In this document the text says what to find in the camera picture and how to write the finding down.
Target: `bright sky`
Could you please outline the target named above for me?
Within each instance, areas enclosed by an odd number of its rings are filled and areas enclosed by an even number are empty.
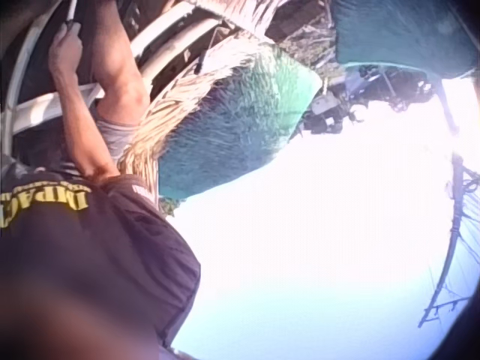
[[[454,116],[478,122],[465,84]],[[170,220],[202,283],[174,347],[202,360],[426,359],[461,308],[417,328],[452,224],[443,119],[436,98],[401,115],[372,103],[364,124],[296,137],[268,166],[184,203]],[[449,287],[467,296],[479,267],[456,261]]]

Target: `person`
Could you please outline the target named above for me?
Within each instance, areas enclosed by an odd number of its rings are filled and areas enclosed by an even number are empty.
[[[94,16],[105,91],[94,109],[76,75],[80,24],[63,25],[49,50],[69,158],[41,168],[1,157],[1,359],[171,359],[200,283],[157,199],[116,166],[149,94],[115,0],[96,0]]]

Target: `thatched roof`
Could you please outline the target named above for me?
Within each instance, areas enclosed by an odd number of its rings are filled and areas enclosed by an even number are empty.
[[[188,2],[262,37],[275,11],[285,0],[188,0]]]
[[[296,0],[277,10],[266,35],[322,79],[344,71],[335,61],[336,31],[328,0]]]

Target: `white pipe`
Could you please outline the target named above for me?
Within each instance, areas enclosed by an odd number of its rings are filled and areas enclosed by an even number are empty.
[[[96,84],[80,86],[83,99],[92,92]],[[45,94],[16,107],[15,122],[13,123],[13,134],[18,134],[29,128],[33,128],[42,122],[58,118],[62,114],[59,95],[56,92]]]
[[[77,8],[77,0],[70,0],[70,7],[68,8],[67,22],[72,21],[75,16],[75,9]]]
[[[190,25],[184,31],[168,40],[142,67],[143,80],[148,84],[176,56],[184,52],[193,42],[218,25],[217,19],[204,19]]]
[[[17,108],[18,97],[20,94],[20,88],[23,83],[23,77],[32,55],[32,51],[35,48],[38,38],[41,32],[44,30],[48,20],[53,15],[55,9],[59,6],[60,1],[57,1],[45,14],[39,16],[31,25],[28,30],[28,34],[23,42],[22,49],[16,60],[15,67],[13,68],[12,77],[8,84],[7,97],[5,100],[5,112],[3,117],[2,135],[1,135],[1,152],[6,155],[12,153],[13,142],[13,121],[15,116],[15,110]]]

